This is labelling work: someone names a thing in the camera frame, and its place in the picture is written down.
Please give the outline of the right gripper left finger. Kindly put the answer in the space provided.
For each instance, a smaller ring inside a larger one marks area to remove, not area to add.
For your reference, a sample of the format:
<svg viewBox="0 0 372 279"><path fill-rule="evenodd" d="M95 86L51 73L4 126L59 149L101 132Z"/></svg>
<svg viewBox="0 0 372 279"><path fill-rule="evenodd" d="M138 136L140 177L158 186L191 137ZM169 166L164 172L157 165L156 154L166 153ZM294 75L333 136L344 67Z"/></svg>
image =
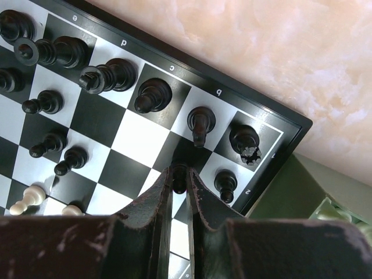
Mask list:
<svg viewBox="0 0 372 279"><path fill-rule="evenodd" d="M102 278L167 278L173 174L164 169L148 190L115 213Z"/></svg>

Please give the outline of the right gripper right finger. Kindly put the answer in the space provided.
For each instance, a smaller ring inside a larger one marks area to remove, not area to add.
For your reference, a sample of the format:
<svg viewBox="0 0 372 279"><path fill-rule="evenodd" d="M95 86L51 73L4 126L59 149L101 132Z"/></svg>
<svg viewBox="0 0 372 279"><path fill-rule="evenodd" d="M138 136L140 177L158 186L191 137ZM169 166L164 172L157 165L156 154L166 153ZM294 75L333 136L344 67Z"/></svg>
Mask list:
<svg viewBox="0 0 372 279"><path fill-rule="evenodd" d="M191 167L186 171L188 236L193 278L233 278L227 219L241 214L222 202Z"/></svg>

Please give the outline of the black rook piece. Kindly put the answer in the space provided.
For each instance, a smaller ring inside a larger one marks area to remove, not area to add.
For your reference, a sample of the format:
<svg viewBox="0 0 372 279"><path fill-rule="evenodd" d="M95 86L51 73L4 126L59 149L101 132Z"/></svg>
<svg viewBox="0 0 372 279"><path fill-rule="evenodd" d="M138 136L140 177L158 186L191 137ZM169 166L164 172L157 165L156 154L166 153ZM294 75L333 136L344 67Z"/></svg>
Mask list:
<svg viewBox="0 0 372 279"><path fill-rule="evenodd" d="M232 149L240 155L241 160L248 166L254 166L261 162L259 149L259 136L249 125L237 125L232 128L229 135Z"/></svg>

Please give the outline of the black knight piece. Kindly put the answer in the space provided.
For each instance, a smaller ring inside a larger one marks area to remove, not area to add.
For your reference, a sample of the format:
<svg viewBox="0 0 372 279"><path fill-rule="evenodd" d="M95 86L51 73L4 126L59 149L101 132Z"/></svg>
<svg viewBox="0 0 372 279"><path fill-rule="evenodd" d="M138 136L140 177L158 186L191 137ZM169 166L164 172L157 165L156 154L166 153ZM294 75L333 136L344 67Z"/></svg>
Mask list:
<svg viewBox="0 0 372 279"><path fill-rule="evenodd" d="M213 111L205 106L193 108L187 116L188 128L192 131L193 143L197 148L202 148L206 142L206 136L216 125L216 117Z"/></svg>

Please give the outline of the black and white chessboard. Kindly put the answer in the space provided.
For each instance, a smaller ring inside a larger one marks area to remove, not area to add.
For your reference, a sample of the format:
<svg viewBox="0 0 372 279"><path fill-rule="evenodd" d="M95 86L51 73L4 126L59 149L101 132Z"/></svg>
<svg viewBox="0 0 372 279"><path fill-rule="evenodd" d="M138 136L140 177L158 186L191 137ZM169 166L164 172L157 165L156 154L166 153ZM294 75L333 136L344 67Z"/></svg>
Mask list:
<svg viewBox="0 0 372 279"><path fill-rule="evenodd" d="M271 171L279 151L290 153L312 121L275 101L240 86L198 76L142 44L119 37L90 20L84 10L58 1L2 1L1 10L27 14L36 38L77 37L88 45L88 63L113 58L129 60L137 71L127 91L90 95L78 86L78 71L59 65L25 66L13 48L1 41L1 67L21 71L25 86L1 92L1 214L23 196L31 184L46 193L29 215L60 215L68 205L85 214L106 215L145 192L172 159L184 159L209 189L220 170L232 171L237 189L231 206L247 211L262 192L263 175ZM172 90L170 103L159 112L138 113L134 101L140 85L160 78ZM204 147L194 146L187 116L196 107L216 117ZM248 166L231 147L234 126L249 125L259 136L261 162Z"/></svg>

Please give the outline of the black pawn piece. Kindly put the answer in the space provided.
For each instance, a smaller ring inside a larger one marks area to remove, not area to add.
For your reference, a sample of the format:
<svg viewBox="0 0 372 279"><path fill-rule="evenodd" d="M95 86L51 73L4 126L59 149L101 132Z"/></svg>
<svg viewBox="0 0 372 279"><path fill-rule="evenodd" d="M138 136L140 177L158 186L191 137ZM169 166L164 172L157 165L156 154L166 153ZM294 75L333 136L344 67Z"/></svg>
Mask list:
<svg viewBox="0 0 372 279"><path fill-rule="evenodd" d="M172 188L176 194L183 194L187 189L187 165L176 163L172 165L173 182Z"/></svg>

